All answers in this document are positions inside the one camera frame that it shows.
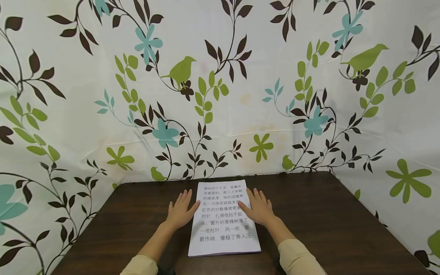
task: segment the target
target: forearm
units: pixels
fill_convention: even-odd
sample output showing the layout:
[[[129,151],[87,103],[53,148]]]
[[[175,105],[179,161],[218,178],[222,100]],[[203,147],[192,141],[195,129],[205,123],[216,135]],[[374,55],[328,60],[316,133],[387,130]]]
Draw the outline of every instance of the forearm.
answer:
[[[284,222],[276,216],[274,216],[271,221],[268,222],[266,228],[277,246],[284,240],[296,239],[296,237],[286,227]]]
[[[174,231],[166,222],[161,223],[153,236],[138,252],[138,255],[147,256],[157,263]]]

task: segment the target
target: sleeve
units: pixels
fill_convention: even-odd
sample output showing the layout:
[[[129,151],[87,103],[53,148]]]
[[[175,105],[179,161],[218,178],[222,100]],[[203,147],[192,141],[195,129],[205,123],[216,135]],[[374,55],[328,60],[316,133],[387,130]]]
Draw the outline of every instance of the sleeve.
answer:
[[[287,275],[327,275],[315,257],[297,239],[278,245],[279,263]]]
[[[157,273],[158,266],[154,260],[144,255],[136,255],[120,275],[156,275]]]

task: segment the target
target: curtain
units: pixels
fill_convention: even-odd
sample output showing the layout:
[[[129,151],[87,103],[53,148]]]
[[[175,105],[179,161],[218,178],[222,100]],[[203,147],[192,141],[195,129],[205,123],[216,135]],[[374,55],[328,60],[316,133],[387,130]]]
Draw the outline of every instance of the curtain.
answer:
[[[50,274],[121,183],[328,171],[438,273],[439,8],[0,0],[0,272]]]

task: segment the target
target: dark brown table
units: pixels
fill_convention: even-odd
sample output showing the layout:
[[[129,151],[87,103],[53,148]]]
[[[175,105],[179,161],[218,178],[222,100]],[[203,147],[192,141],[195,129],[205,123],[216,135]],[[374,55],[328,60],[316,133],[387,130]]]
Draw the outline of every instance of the dark brown table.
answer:
[[[264,190],[274,213],[329,275],[418,275],[429,272],[330,173],[238,176],[209,180],[126,183],[110,196],[54,275],[119,274],[165,220],[168,203],[199,181],[246,180]],[[188,258],[190,221],[170,240],[159,265],[177,275],[282,274],[278,250],[257,225],[261,253]]]

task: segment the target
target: white paper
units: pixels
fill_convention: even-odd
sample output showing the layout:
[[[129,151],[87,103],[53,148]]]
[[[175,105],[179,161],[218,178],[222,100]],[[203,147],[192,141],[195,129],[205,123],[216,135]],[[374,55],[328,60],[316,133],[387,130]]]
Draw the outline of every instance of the white paper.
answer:
[[[255,223],[239,208],[250,208],[244,180],[198,183],[189,257],[261,252]]]

